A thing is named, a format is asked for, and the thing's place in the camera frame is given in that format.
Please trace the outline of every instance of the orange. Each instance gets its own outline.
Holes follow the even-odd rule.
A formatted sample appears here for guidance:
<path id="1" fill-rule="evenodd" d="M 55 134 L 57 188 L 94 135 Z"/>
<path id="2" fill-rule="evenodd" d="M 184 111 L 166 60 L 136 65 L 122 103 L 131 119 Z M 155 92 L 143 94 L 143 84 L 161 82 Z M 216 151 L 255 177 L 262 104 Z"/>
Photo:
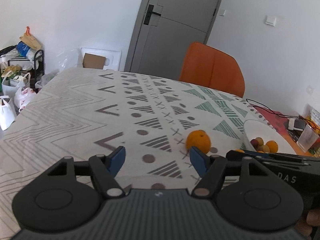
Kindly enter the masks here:
<path id="1" fill-rule="evenodd" d="M 190 150 L 192 146 L 198 147 L 200 151 L 207 154 L 211 148 L 210 137 L 203 130 L 197 130 L 189 133 L 186 140 L 186 148 Z"/>
<path id="2" fill-rule="evenodd" d="M 268 141 L 266 145 L 269 147 L 271 153 L 277 153 L 279 146 L 275 141 Z"/>
<path id="3" fill-rule="evenodd" d="M 256 140 L 258 141 L 258 146 L 262 146 L 264 144 L 263 139 L 261 137 L 257 137 Z"/>
<path id="4" fill-rule="evenodd" d="M 270 152 L 270 149 L 267 145 L 262 145 L 258 148 L 259 151 L 262 151 L 264 153 L 269 153 Z"/>

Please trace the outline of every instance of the human hand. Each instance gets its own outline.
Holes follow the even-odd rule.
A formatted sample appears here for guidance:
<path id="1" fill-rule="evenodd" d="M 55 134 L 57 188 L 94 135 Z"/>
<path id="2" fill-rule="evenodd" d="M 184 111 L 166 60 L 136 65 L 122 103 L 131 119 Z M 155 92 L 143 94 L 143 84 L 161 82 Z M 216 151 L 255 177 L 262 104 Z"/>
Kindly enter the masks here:
<path id="1" fill-rule="evenodd" d="M 307 219 L 301 217 L 295 225 L 295 229 L 310 240 L 312 227 L 320 227 L 320 209 L 310 210 Z"/>

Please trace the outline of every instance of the orange chair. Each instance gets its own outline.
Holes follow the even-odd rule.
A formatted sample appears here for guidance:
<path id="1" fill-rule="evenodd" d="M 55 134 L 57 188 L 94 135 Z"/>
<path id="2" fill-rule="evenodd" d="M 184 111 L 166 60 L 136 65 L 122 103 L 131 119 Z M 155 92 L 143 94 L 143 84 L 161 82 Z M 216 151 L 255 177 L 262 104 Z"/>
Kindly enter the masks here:
<path id="1" fill-rule="evenodd" d="M 245 88 L 236 60 L 199 42 L 190 45 L 179 81 L 217 89 L 241 98 Z"/>

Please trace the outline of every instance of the tablecloth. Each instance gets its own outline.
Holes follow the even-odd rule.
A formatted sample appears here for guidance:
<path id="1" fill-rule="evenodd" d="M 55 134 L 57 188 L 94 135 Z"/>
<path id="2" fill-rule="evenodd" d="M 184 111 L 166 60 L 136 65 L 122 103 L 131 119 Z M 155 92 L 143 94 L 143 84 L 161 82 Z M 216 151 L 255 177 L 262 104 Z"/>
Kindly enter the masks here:
<path id="1" fill-rule="evenodd" d="M 244 147 L 243 125 L 264 117 L 245 100 L 136 73 L 72 68 L 48 83 L 0 141 L 0 239 L 19 230 L 14 195 L 64 156 L 75 161 L 126 148 L 116 180 L 130 188 L 188 188 L 200 180 L 185 149 L 204 130 L 211 154 Z M 79 177 L 90 184 L 90 178 Z"/>

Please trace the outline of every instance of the black cable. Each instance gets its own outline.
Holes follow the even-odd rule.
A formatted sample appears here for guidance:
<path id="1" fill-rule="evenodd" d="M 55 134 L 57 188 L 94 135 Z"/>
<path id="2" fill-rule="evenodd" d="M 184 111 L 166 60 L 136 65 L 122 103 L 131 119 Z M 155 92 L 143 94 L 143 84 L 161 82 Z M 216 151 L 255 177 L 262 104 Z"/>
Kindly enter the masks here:
<path id="1" fill-rule="evenodd" d="M 259 105 L 262 105 L 262 106 L 266 107 L 267 109 L 269 109 L 271 112 L 267 111 L 265 108 L 263 108 L 263 107 L 261 107 L 261 106 L 256 106 L 256 105 L 254 105 L 254 106 L 257 107 L 257 108 L 263 109 L 264 111 L 266 111 L 266 112 L 269 113 L 269 114 L 275 114 L 275 115 L 277 115 L 277 116 L 279 116 L 279 117 L 281 117 L 281 118 L 296 118 L 296 119 L 301 119 L 301 120 L 306 121 L 309 125 L 310 125 L 310 122 L 311 122 L 311 123 L 314 125 L 314 127 L 313 127 L 312 125 L 310 125 L 310 127 L 311 127 L 313 130 L 317 130 L 317 129 L 318 129 L 318 128 L 317 128 L 317 125 L 315 124 L 315 122 L 313 122 L 312 120 L 308 120 L 308 119 L 306 119 L 306 118 L 304 118 L 304 117 L 302 117 L 302 116 L 278 114 L 278 113 L 276 113 L 275 111 L 273 111 L 272 109 L 270 109 L 269 107 L 267 107 L 266 105 L 264 105 L 264 104 L 262 104 L 262 103 L 259 103 L 259 102 L 257 102 L 257 101 L 254 101 L 254 100 L 252 100 L 252 99 L 246 99 L 246 101 L 247 101 L 248 103 L 249 103 L 249 101 L 252 101 L 252 102 L 255 102 L 255 103 L 259 104 Z"/>

